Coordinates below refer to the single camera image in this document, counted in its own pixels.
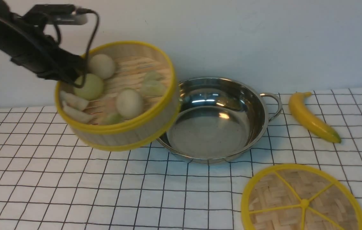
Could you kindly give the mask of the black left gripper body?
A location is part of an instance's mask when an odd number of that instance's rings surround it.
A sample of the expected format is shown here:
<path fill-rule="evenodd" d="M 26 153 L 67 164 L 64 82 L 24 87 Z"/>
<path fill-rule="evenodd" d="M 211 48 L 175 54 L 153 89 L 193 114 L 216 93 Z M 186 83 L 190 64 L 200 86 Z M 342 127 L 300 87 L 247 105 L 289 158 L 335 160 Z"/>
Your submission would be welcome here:
<path fill-rule="evenodd" d="M 35 73 L 39 78 L 75 85 L 80 72 L 84 71 L 84 58 L 54 45 L 45 37 L 36 39 L 20 30 L 16 34 L 22 42 L 18 46 L 21 53 L 11 58 L 14 64 Z"/>

